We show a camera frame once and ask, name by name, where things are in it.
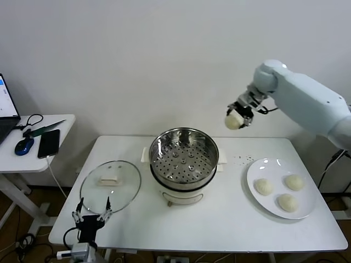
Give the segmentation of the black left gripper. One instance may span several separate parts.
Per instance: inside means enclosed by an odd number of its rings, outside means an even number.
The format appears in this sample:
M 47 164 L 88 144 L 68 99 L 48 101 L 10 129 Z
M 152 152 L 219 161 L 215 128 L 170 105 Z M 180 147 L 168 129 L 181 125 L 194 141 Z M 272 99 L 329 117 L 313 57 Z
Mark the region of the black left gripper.
M 105 226 L 113 214 L 111 209 L 110 198 L 107 198 L 105 211 L 99 215 L 85 215 L 82 217 L 81 210 L 84 199 L 81 198 L 76 210 L 72 212 L 72 217 L 76 227 L 80 230 L 79 242 L 95 242 L 97 231 Z

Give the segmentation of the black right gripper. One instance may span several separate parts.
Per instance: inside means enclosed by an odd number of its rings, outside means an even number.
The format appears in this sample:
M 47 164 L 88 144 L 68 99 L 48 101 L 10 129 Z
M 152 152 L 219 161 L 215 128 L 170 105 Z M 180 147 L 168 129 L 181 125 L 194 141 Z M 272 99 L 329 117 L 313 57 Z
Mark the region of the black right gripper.
M 239 102 L 234 102 L 228 106 L 226 115 L 232 115 L 238 113 L 241 117 L 239 118 L 239 128 L 249 127 L 253 121 L 254 114 L 249 106 L 244 107 Z

